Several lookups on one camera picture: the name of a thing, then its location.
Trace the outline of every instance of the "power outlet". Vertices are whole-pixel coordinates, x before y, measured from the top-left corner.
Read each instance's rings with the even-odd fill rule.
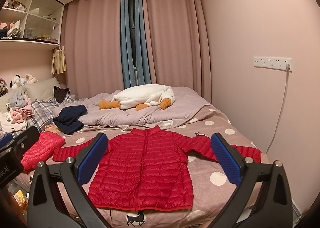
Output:
[[[253,57],[253,66],[255,67],[265,67],[286,71],[287,64],[290,65],[290,72],[292,72],[292,58]]]

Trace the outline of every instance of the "navy blue clothing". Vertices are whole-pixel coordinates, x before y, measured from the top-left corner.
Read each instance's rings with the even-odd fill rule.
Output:
[[[83,123],[78,119],[86,113],[87,108],[84,105],[65,107],[59,116],[53,119],[53,122],[63,133],[71,135],[83,127]]]

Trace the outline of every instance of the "jacket zipper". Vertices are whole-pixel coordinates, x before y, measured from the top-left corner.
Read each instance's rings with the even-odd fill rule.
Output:
[[[141,157],[140,180],[139,180],[139,183],[137,185],[136,190],[134,191],[134,208],[136,211],[138,210],[138,199],[137,199],[138,195],[137,194],[138,194],[138,187],[140,186],[140,183],[141,183],[141,175],[142,175],[142,170],[143,170],[143,158],[144,158],[144,155],[146,154],[146,150],[147,150],[147,135],[148,135],[148,133],[146,132],[144,135],[144,148],[143,148],[143,154]]]

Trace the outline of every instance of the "gray clothing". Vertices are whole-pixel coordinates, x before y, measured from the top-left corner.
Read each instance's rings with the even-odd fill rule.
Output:
[[[23,98],[21,91],[14,91],[12,96],[9,98],[8,103],[12,110],[17,110],[25,107],[28,102]]]

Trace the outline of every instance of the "metal screw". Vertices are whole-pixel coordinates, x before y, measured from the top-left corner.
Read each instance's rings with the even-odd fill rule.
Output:
[[[71,164],[73,162],[73,158],[72,157],[67,157],[66,158],[66,163]]]
[[[282,162],[280,160],[276,160],[275,162],[277,167],[281,167],[282,166]]]
[[[253,159],[252,159],[251,157],[245,157],[245,158],[244,158],[244,161],[245,161],[246,163],[251,164],[251,163],[253,162]]]
[[[38,167],[43,167],[44,166],[44,162],[43,161],[39,161],[37,164]]]

